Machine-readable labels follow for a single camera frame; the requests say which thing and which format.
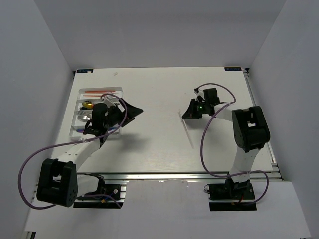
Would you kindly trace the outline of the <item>white chopstick short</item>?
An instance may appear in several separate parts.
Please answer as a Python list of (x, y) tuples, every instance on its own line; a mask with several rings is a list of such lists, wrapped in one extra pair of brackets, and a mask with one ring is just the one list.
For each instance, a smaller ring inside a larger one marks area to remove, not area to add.
[(192, 149), (194, 149), (194, 145), (193, 145), (192, 139), (191, 139), (191, 137), (190, 137), (190, 134), (189, 134), (187, 125), (186, 125), (184, 119), (182, 118), (182, 114), (181, 114), (180, 109), (178, 110), (178, 115), (179, 115), (180, 120), (181, 120), (181, 123), (182, 123), (182, 125), (183, 125), (183, 127), (184, 127), (184, 130), (185, 130), (186, 136), (187, 136), (187, 138), (188, 138), (188, 141), (189, 141), (189, 143), (190, 143), (190, 146), (191, 146)]

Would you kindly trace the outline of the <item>silver spoon iridescent handle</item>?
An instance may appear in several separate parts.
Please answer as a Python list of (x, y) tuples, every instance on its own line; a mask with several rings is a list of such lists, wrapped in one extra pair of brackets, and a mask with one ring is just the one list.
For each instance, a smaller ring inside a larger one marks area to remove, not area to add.
[(94, 106), (94, 104), (91, 101), (83, 101), (82, 102), (82, 107), (91, 109)]

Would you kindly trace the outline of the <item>gold spoon pink handle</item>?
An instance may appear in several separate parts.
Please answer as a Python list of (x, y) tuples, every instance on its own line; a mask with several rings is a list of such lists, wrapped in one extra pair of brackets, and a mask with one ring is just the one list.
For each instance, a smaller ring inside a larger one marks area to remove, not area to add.
[(80, 107), (79, 110), (81, 111), (89, 111), (92, 110), (93, 108), (86, 108), (86, 107)]

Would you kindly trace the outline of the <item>fork with pink handle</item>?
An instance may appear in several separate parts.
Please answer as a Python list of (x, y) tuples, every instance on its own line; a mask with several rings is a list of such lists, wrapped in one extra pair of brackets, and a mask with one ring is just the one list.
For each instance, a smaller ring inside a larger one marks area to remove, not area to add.
[(82, 121), (82, 122), (89, 121), (92, 117), (90, 113), (83, 112), (83, 111), (77, 111), (76, 115), (77, 115), (78, 120)]

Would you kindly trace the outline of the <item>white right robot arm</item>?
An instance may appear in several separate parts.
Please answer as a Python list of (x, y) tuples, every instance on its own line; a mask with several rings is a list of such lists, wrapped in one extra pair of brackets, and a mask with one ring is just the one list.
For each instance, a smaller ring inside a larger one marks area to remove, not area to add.
[(204, 163), (203, 147), (205, 135), (214, 119), (226, 120), (232, 123), (234, 140), (237, 145), (233, 166), (226, 179), (226, 195), (232, 199), (238, 198), (243, 193), (243, 187), (250, 183), (250, 174), (256, 156), (266, 143), (270, 141), (270, 131), (260, 106), (246, 109), (233, 108), (236, 103), (235, 95), (227, 90), (232, 101), (221, 102), (216, 88), (201, 90), (194, 89), (196, 97), (190, 100), (183, 120), (199, 120), (204, 115), (210, 116), (205, 126), (200, 142), (200, 159), (204, 170), (214, 177), (219, 177), (208, 170)]

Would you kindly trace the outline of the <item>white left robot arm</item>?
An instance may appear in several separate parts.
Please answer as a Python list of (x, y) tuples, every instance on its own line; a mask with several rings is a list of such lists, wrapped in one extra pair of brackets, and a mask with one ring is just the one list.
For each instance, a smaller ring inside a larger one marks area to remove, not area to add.
[(86, 122), (82, 139), (56, 159), (42, 163), (36, 198), (64, 207), (71, 207), (78, 198), (106, 197), (104, 178), (98, 174), (78, 175), (82, 164), (106, 142), (109, 135), (126, 126), (143, 113), (119, 99), (120, 107), (106, 100), (93, 106), (91, 117)]

